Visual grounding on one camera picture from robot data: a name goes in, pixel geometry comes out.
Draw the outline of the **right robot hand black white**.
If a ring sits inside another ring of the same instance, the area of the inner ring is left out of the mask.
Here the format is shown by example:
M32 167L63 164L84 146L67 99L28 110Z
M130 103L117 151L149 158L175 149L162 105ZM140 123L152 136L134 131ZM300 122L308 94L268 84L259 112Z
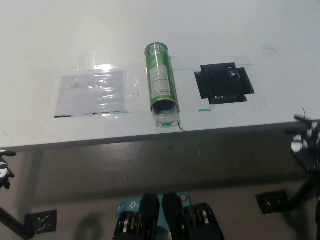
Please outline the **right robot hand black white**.
M320 173L320 121L294 115L302 126L287 129L292 135L291 153L301 168L309 174Z

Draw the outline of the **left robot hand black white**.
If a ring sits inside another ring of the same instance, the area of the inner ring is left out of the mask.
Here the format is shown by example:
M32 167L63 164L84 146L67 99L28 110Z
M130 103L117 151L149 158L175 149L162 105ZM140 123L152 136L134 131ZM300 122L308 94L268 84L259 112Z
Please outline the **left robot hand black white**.
M0 150L0 188L10 189L10 179L15 177L15 174L9 168L9 164L4 157L14 157L17 153L15 151Z

